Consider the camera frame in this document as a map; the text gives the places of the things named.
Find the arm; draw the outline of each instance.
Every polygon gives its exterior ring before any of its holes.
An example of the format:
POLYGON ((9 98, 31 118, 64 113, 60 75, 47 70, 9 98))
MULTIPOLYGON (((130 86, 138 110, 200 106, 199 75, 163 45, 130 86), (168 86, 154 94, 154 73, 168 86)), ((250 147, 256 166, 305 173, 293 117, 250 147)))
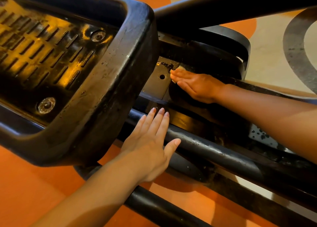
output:
POLYGON ((177 69, 171 78, 192 98, 217 103, 317 164, 317 106, 226 85, 206 74, 177 69))
POLYGON ((163 149, 169 114, 161 109, 154 118, 155 112, 152 109, 147 117, 140 119, 115 159, 33 227, 102 227, 138 184, 153 181, 164 172, 180 139, 163 149))

